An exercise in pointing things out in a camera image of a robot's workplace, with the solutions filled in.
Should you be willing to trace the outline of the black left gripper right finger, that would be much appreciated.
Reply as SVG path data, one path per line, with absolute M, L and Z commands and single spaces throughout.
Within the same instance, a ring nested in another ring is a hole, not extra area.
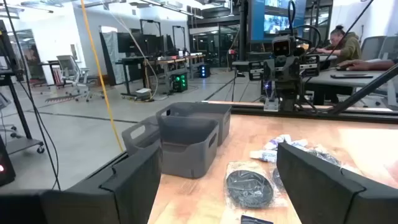
M 398 224 L 398 189 L 287 143 L 277 169 L 302 224 Z

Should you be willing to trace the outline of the white toothpaste tube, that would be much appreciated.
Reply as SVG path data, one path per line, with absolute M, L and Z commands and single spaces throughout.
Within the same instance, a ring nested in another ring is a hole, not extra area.
M 251 159 L 258 159 L 264 162 L 276 162 L 277 161 L 277 151 L 275 150 L 260 150 L 251 151 L 249 153 Z
M 267 142 L 263 150 L 277 150 L 279 143 L 281 142 L 286 142 L 286 143 L 291 143 L 292 138 L 289 134 L 281 134 L 280 136 L 277 136 L 274 139 L 271 139 L 269 142 Z

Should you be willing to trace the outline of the bagged black mesh pouf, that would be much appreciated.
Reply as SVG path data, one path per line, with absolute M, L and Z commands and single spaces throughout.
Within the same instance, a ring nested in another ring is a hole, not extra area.
M 285 188 L 276 165 L 266 171 L 254 161 L 229 162 L 224 177 L 224 194 L 229 208 L 265 209 L 288 205 Z

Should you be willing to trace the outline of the person's forearm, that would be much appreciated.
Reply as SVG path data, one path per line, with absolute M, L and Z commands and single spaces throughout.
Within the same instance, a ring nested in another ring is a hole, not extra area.
M 389 60 L 346 60 L 337 65 L 338 68 L 344 68 L 350 71 L 386 71 L 398 63 L 398 58 Z

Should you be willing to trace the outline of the gray desk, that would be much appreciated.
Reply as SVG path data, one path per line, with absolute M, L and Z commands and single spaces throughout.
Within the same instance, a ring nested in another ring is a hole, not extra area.
M 372 75 L 373 78 L 366 79 L 333 79 L 330 75 L 334 74 L 353 74 L 362 73 Z M 358 88 L 364 88 L 371 81 L 379 78 L 384 71 L 337 71 L 326 70 L 320 72 L 319 76 L 313 78 L 305 78 L 306 89 L 314 91 L 313 103 L 315 105 L 324 105 L 325 100 L 328 99 L 327 95 L 332 91 L 337 95 L 352 95 Z M 398 106 L 398 75 L 383 83 L 380 87 L 370 92 L 370 95 L 379 94 L 386 95 L 387 104 L 389 106 Z

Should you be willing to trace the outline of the person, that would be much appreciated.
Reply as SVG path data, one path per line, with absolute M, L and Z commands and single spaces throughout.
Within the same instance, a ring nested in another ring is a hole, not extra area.
M 336 59 L 330 63 L 331 67 L 347 60 L 357 60 L 361 58 L 361 46 L 359 37 L 354 32 L 345 32 L 342 25 L 337 25 L 330 33 L 330 45 L 316 52 L 333 55 Z

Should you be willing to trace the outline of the black phone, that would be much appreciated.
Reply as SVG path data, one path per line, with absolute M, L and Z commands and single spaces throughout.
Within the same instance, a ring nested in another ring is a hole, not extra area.
M 353 74 L 334 74 L 330 75 L 333 79 L 366 79 L 373 78 L 372 75 L 362 74 L 362 73 L 353 73 Z

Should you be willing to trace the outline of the black support pole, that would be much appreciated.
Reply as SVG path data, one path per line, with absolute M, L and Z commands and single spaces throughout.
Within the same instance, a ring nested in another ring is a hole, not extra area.
M 239 6 L 239 59 L 246 60 L 246 44 L 247 44 L 247 16 L 248 16 L 248 0 L 240 0 Z

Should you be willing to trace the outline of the gray mesh desk chair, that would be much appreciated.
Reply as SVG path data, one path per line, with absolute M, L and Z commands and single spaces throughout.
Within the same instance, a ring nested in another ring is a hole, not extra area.
M 379 57 L 386 36 L 374 36 L 364 39 L 361 46 L 361 60 L 372 60 Z

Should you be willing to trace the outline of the computer tower green lights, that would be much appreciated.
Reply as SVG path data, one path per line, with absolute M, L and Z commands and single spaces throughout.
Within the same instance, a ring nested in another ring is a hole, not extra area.
M 184 92 L 188 89 L 188 81 L 186 73 L 179 73 L 171 76 L 172 90 L 177 93 Z

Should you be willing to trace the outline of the black device red light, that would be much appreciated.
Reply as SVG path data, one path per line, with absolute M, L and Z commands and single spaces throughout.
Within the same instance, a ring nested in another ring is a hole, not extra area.
M 13 182 L 16 173 L 0 135 L 0 187 Z

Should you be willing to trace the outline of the gray office chair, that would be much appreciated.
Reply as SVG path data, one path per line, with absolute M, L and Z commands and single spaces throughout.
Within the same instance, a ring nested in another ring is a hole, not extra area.
M 98 84 L 98 77 L 90 75 L 89 68 L 81 68 L 72 55 L 59 55 L 57 60 L 61 69 L 63 81 L 71 81 L 73 89 L 66 93 L 75 101 L 89 102 L 97 96 L 104 99 L 103 91 L 94 91 L 91 87 Z

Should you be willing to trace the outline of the black computer monitor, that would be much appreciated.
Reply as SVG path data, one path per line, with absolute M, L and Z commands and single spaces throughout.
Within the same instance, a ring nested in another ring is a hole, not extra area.
M 139 32 L 117 33 L 119 53 L 134 53 L 145 56 L 158 56 L 164 52 L 164 40 L 162 36 L 141 34 Z

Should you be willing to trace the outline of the black rolling cart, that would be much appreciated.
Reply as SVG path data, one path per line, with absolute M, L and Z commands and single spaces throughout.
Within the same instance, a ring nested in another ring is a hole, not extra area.
M 0 86 L 7 86 L 10 89 L 12 100 L 25 132 L 24 136 L 16 134 L 15 138 L 7 143 L 6 150 L 9 154 L 14 154 L 37 146 L 37 153 L 43 154 L 45 151 L 44 143 L 32 138 L 15 86 L 12 82 L 12 77 L 17 78 L 22 75 L 22 70 L 17 66 L 16 56 L 12 49 L 6 26 L 2 20 L 0 20 L 0 58 L 1 57 L 4 58 L 7 66 L 5 68 L 0 68 Z

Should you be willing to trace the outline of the large wall display screen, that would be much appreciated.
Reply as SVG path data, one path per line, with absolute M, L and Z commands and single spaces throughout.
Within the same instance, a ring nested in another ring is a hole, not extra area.
M 279 31 L 290 28 L 288 8 L 290 0 L 247 0 L 248 41 L 271 41 Z M 292 0 L 295 4 L 294 28 L 304 25 L 307 0 Z

